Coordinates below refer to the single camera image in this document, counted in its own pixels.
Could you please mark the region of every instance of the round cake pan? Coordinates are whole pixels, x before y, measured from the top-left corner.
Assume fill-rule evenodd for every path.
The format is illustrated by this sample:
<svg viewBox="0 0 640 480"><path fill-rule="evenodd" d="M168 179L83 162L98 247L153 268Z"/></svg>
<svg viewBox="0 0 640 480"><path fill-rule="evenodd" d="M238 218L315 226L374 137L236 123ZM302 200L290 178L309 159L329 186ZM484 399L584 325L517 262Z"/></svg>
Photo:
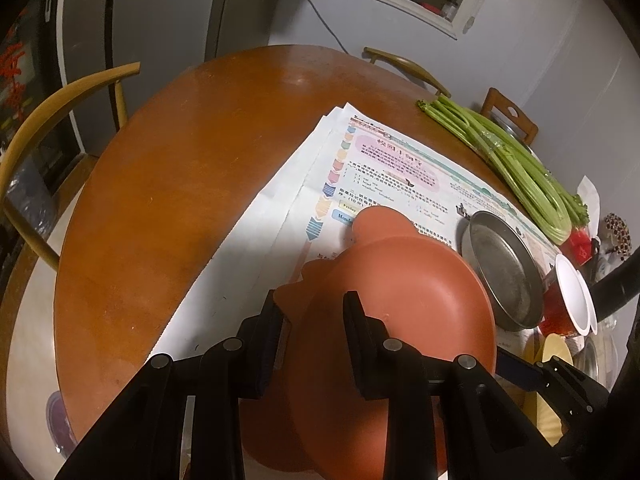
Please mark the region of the round cake pan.
<svg viewBox="0 0 640 480"><path fill-rule="evenodd" d="M517 332L538 325L542 278L529 250L504 220L488 211L475 213L463 234L461 252L484 285L498 326Z"/></svg>

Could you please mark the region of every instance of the gray panel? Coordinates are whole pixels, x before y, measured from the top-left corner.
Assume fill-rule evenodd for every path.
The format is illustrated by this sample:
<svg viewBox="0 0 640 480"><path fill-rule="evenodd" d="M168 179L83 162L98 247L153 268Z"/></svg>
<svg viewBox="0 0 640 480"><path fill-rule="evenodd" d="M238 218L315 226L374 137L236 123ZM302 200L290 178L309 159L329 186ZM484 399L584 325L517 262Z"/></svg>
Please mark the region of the gray panel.
<svg viewBox="0 0 640 480"><path fill-rule="evenodd" d="M214 0L206 59L269 43L278 0Z"/></svg>
<svg viewBox="0 0 640 480"><path fill-rule="evenodd" d="M62 38L68 82L105 69L104 5L105 0L64 0ZM74 114L85 150L100 155L116 132L107 89L83 100Z"/></svg>
<svg viewBox="0 0 640 480"><path fill-rule="evenodd" d="M123 81L132 114L186 69L204 61L212 0L114 0L113 62L140 61Z"/></svg>

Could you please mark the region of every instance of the chair backrest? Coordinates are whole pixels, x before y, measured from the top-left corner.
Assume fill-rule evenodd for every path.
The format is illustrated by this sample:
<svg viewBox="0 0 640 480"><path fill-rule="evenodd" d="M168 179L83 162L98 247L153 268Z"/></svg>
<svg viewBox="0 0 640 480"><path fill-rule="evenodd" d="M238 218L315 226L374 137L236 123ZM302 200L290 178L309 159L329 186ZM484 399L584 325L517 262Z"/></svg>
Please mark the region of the chair backrest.
<svg viewBox="0 0 640 480"><path fill-rule="evenodd" d="M538 126L529 119L520 108L495 88L489 88L486 99L482 105L480 114L487 119L491 119L491 112L496 108L500 110L513 124L515 124L524 133L525 137L522 141L529 146L538 133Z"/></svg>
<svg viewBox="0 0 640 480"><path fill-rule="evenodd" d="M116 83L116 107L118 109L118 122L122 126L126 122L126 109L122 87L119 81L124 77L140 72L140 63L110 68L103 72L98 72L80 78L57 92L47 97L38 107L24 120L14 138L9 143L9 147L2 158L0 164L0 197L3 197L2 209L9 222L24 238L24 241L33 249L56 272L60 257L49 244L38 234L17 209L6 198L12 176L24 159L31 153L38 143L56 126L82 99L93 94L95 91L112 83Z"/></svg>
<svg viewBox="0 0 640 480"><path fill-rule="evenodd" d="M411 61L405 57L396 56L396 54L390 54L389 52L384 52L383 50L376 50L375 48L371 48L366 46L364 48L363 54L371 57L371 63L375 63L377 59L383 59L389 64L395 66L398 70L407 73L410 76L418 78L420 81L424 81L425 83L433 86L436 89L436 95L444 94L447 97L451 97L451 92L444 88L441 83L434 78L429 72L423 69L416 62Z"/></svg>

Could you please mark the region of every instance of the gray wire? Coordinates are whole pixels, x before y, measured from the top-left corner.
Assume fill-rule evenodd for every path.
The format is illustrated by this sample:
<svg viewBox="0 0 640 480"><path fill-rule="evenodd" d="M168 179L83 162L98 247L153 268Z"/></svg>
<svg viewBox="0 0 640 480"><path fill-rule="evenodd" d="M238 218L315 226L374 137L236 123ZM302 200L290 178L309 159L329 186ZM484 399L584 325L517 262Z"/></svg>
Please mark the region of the gray wire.
<svg viewBox="0 0 640 480"><path fill-rule="evenodd" d="M327 25L327 22L324 20L324 18L322 18L322 16L320 15L320 12L318 11L318 9L316 9L316 6L314 5L314 3L311 0L307 0L307 1L309 2L309 5L311 5L312 9L316 12L316 15L318 16L318 18L320 18L320 21L322 22L326 30L329 31L329 34L331 34L334 37L335 41L338 42L338 45L340 45L340 48L342 49L342 51L345 54L348 54L347 49L344 47L342 42L338 39L338 36L335 35L334 31L331 30L331 27Z"/></svg>

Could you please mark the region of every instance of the wooden tabletop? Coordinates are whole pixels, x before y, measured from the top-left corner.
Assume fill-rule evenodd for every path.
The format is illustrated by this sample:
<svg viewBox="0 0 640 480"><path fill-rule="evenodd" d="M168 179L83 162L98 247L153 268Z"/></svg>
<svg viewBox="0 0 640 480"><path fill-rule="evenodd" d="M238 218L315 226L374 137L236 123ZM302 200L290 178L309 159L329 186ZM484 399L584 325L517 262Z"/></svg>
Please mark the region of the wooden tabletop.
<svg viewBox="0 0 640 480"><path fill-rule="evenodd" d="M335 50L268 46L207 62L140 108L98 161L62 249L56 364L76 437L143 365L252 199L335 106L352 103L514 202L477 155L418 110L417 99L431 98Z"/></svg>

